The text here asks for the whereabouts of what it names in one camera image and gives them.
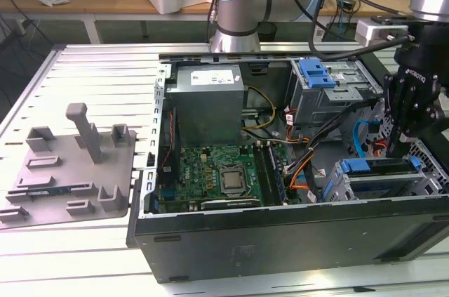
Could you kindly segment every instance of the green circuit board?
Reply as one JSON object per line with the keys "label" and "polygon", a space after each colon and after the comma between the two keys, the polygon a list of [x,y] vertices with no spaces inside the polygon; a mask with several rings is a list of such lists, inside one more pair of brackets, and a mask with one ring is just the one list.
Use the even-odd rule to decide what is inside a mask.
{"label": "green circuit board", "polygon": [[[287,163],[286,149],[273,145],[279,169]],[[243,174],[244,185],[237,193],[223,192],[224,173]],[[263,206],[260,182],[257,178],[252,145],[227,145],[211,147],[186,147],[180,153],[180,181],[175,192],[162,196],[175,202],[245,197],[259,199]]]}

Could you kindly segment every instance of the gray peg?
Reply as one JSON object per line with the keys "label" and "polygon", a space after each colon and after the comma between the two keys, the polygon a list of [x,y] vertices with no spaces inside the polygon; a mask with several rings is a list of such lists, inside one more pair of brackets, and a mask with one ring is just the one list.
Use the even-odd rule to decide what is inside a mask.
{"label": "gray peg", "polygon": [[76,128],[79,131],[79,135],[81,136],[81,139],[83,139],[84,145],[86,145],[86,149],[88,150],[93,163],[99,164],[101,163],[100,140],[95,136],[95,134],[98,133],[92,131],[91,125],[87,121],[86,113],[86,104],[72,103],[67,107],[65,116],[68,120],[72,120],[75,123]]}

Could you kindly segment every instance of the blue drive bracket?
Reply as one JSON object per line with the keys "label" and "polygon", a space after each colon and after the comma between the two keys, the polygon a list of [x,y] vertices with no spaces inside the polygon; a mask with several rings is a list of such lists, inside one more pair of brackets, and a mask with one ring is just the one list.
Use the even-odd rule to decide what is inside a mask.
{"label": "blue drive bracket", "polygon": [[335,88],[337,86],[337,83],[330,78],[328,70],[318,58],[300,60],[299,66],[310,88]]}

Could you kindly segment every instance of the gray power supply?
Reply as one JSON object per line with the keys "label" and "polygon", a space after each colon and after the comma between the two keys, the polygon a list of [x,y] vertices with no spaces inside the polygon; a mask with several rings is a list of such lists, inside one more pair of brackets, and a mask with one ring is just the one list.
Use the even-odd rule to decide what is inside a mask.
{"label": "gray power supply", "polygon": [[180,67],[167,96],[177,108],[183,146],[235,144],[240,138],[243,82],[238,65]]}

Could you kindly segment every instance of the label sticker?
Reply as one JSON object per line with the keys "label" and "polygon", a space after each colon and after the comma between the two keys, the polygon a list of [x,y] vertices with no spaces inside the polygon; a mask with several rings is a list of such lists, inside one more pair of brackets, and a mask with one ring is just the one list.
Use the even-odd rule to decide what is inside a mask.
{"label": "label sticker", "polygon": [[39,195],[49,195],[50,192],[48,190],[40,190],[38,192],[29,192],[28,195],[31,197],[37,197]]}
{"label": "label sticker", "polygon": [[234,84],[232,70],[193,71],[190,74],[191,85]]}
{"label": "label sticker", "polygon": [[310,200],[313,204],[316,203],[316,196],[315,196],[314,193],[312,193],[311,191],[308,191],[307,197],[309,198],[309,200]]}
{"label": "label sticker", "polygon": [[317,177],[319,177],[319,178],[325,178],[326,177],[326,170],[325,169],[318,169],[317,171],[319,173],[317,175]]}
{"label": "label sticker", "polygon": [[286,121],[287,121],[287,125],[293,126],[293,115],[292,114],[287,114],[286,115]]}

